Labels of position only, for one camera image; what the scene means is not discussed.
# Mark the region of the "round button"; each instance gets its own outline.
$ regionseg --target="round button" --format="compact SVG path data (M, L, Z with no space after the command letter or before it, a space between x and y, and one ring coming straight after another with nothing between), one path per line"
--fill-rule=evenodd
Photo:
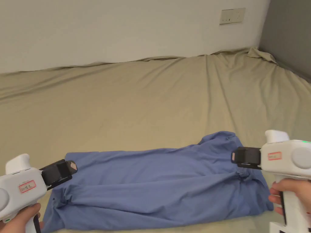
M0 188L0 211L3 210L9 202L9 194L6 190Z
M300 147L296 148L292 152L293 163L302 169L311 168L311 150L308 148Z

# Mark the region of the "wall outlet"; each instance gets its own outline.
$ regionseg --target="wall outlet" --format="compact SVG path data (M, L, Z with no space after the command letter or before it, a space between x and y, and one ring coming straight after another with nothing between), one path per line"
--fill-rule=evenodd
M222 10L220 16L220 25L243 22L246 8L236 8Z

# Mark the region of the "blue cloth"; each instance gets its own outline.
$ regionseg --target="blue cloth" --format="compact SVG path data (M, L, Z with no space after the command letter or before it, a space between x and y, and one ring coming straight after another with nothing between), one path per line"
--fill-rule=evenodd
M53 189L43 233L185 226L273 210L261 172L238 168L231 132L180 149L68 153L78 172Z

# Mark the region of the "human hand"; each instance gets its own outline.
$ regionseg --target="human hand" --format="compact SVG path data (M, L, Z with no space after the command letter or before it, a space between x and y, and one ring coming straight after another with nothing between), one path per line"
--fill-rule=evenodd
M27 222L36 214L40 217L39 210L41 205L39 203L33 206L22 209L14 219L8 223L0 222L0 233L25 233ZM43 228L43 222L40 222L40 228Z
M280 192L291 191L296 194L307 212L311 212L311 183L307 180L283 179L279 183L274 182L270 189L269 201L281 205ZM283 209L276 207L275 211L283 215Z

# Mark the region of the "white controller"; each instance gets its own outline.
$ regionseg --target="white controller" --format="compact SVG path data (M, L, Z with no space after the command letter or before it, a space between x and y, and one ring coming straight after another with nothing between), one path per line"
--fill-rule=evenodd
M10 160L6 163L6 175L0 176L0 220L8 223L21 209L35 204L48 189L71 179L76 171L73 161L60 160L38 170L30 166L28 154ZM36 215L27 223L26 233L40 232Z
M272 172L279 182L284 178L311 179L311 142L290 140L282 131L266 131L267 143L262 148L239 147L232 152L231 161L239 167ZM311 232L307 213L293 192L281 192L285 225L271 222L270 233Z

